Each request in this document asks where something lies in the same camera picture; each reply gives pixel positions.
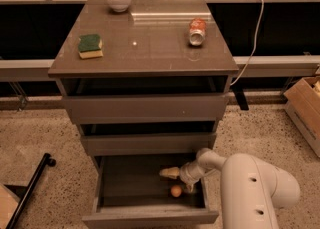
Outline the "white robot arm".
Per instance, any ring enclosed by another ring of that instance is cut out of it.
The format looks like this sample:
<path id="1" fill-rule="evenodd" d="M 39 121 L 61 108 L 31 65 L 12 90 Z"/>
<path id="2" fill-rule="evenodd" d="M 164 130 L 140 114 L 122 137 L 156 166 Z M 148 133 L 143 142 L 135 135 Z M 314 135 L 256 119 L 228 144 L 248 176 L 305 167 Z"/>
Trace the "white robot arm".
<path id="1" fill-rule="evenodd" d="M 222 157 L 203 148 L 194 161 L 159 175 L 180 179 L 192 190 L 214 170 L 220 172 L 223 229 L 279 229 L 276 211 L 299 201 L 300 186 L 292 174 L 244 153 Z"/>

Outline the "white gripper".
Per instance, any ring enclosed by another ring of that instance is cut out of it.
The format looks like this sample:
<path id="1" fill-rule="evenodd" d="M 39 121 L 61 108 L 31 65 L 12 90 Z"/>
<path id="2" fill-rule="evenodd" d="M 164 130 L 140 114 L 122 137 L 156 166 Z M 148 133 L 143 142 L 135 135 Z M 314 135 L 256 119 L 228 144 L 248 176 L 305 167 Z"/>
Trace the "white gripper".
<path id="1" fill-rule="evenodd" d="M 180 169 L 178 167 L 164 168 L 159 172 L 161 177 L 177 179 L 186 184 L 188 193 L 194 190 L 194 184 L 197 183 L 206 173 L 206 170 L 201 167 L 196 161 L 188 162 Z"/>

